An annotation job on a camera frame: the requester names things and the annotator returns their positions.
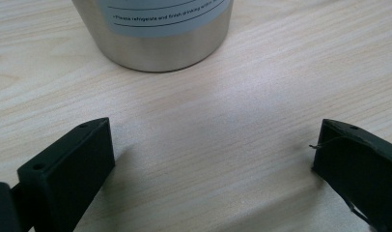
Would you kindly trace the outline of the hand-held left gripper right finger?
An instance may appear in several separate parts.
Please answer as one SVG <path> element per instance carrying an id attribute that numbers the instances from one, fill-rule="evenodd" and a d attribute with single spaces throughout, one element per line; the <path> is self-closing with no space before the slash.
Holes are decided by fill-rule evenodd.
<path id="1" fill-rule="evenodd" d="M 392 144 L 347 123 L 324 119 L 312 170 L 377 232 L 392 232 Z"/>

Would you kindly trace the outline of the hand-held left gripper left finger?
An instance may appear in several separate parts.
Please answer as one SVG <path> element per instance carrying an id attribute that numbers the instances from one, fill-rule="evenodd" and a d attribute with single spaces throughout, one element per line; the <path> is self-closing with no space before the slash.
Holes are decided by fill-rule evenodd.
<path id="1" fill-rule="evenodd" d="M 72 232 L 115 166 L 110 122 L 83 123 L 17 169 L 36 232 Z"/>

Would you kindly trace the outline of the stainless steel cup with label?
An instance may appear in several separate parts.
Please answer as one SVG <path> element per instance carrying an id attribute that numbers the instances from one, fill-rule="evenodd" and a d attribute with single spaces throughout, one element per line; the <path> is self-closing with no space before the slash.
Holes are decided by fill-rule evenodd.
<path id="1" fill-rule="evenodd" d="M 71 0 L 98 49 L 151 73 L 176 71 L 224 41 L 234 0 Z"/>

